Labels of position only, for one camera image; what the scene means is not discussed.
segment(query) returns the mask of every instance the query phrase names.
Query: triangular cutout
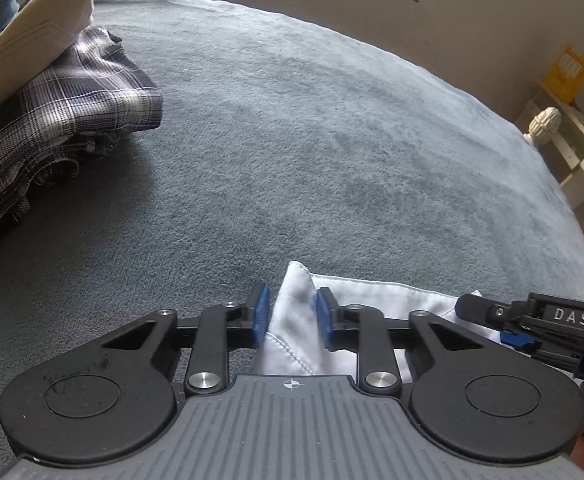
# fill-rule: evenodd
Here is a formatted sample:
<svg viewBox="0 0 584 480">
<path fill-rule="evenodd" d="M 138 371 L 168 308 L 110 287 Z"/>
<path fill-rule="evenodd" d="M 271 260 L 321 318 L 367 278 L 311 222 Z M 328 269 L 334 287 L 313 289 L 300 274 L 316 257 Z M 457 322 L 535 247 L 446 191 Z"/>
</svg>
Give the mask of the triangular cutout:
<svg viewBox="0 0 584 480">
<path fill-rule="evenodd" d="M 111 341 L 108 341 L 103 345 L 103 348 L 138 350 L 143 346 L 143 343 L 146 342 L 147 337 L 150 335 L 155 325 L 155 321 L 146 321 L 135 326 L 131 330 L 116 336 Z"/>
<path fill-rule="evenodd" d="M 446 326 L 439 325 L 437 323 L 432 323 L 431 328 L 434 334 L 437 335 L 438 340 L 441 342 L 445 350 L 475 350 L 478 348 L 483 348 L 483 345 L 467 339 L 459 333 L 447 328 Z"/>
</svg>

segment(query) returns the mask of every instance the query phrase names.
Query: stack of folded clothes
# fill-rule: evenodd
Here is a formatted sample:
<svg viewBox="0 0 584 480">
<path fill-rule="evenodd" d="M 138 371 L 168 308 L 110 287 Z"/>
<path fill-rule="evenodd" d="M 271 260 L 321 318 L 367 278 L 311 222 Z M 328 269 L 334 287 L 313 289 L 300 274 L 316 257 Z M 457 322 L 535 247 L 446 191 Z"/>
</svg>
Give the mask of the stack of folded clothes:
<svg viewBox="0 0 584 480">
<path fill-rule="evenodd" d="M 119 137 L 157 128 L 162 98 L 92 0 L 0 0 L 0 236 L 31 186 L 76 176 Z"/>
</svg>

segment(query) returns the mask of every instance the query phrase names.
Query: wooden furniture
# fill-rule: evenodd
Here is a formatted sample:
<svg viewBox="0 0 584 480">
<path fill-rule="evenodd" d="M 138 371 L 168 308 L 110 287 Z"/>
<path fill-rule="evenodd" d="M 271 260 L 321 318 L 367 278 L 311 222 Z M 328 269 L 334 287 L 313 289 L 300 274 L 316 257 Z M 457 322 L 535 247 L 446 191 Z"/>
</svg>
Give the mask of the wooden furniture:
<svg viewBox="0 0 584 480">
<path fill-rule="evenodd" d="M 549 106 L 558 108 L 562 122 L 552 142 L 539 146 L 539 152 L 560 183 L 584 234 L 584 124 L 576 111 L 541 84 L 515 124 L 526 133 L 532 118 Z"/>
</svg>

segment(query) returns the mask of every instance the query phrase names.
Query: crosshair symbol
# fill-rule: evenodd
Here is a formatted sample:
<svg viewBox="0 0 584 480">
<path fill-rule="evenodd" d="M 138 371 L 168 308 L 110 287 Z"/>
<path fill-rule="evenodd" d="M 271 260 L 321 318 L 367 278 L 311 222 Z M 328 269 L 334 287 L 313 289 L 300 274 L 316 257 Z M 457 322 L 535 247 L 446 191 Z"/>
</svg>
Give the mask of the crosshair symbol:
<svg viewBox="0 0 584 480">
<path fill-rule="evenodd" d="M 297 381 L 296 379 L 288 379 L 286 380 L 284 383 L 282 383 L 284 387 L 286 387 L 288 390 L 294 390 L 296 388 L 298 388 L 299 386 L 303 386 L 303 383 L 300 383 L 299 381 Z"/>
</svg>

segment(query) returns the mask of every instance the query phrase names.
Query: plaid shirt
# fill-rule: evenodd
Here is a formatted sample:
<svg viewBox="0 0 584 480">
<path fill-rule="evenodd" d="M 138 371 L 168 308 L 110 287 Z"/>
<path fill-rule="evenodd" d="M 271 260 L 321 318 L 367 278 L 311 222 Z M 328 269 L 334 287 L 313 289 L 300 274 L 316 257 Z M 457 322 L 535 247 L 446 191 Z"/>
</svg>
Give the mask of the plaid shirt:
<svg viewBox="0 0 584 480">
<path fill-rule="evenodd" d="M 160 126 L 161 95 L 120 41 L 90 25 L 0 106 L 0 235 L 29 210 L 30 184 L 73 178 L 122 134 Z"/>
</svg>

